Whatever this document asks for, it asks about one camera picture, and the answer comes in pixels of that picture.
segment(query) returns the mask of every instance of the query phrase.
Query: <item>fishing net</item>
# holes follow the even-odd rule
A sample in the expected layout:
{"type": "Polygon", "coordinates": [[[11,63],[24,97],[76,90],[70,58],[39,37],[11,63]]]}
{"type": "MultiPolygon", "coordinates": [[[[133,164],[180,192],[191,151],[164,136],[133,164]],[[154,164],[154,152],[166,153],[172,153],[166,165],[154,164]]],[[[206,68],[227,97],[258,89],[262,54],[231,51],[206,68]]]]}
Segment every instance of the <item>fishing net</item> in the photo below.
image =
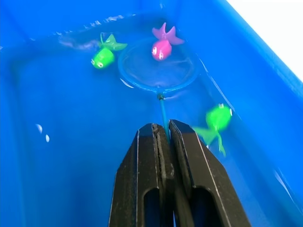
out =
{"type": "Polygon", "coordinates": [[[162,61],[152,57],[156,38],[129,45],[119,56],[122,79],[129,85],[155,93],[167,93],[184,88],[193,82],[197,70],[184,45],[173,45],[171,55],[162,61]]]}

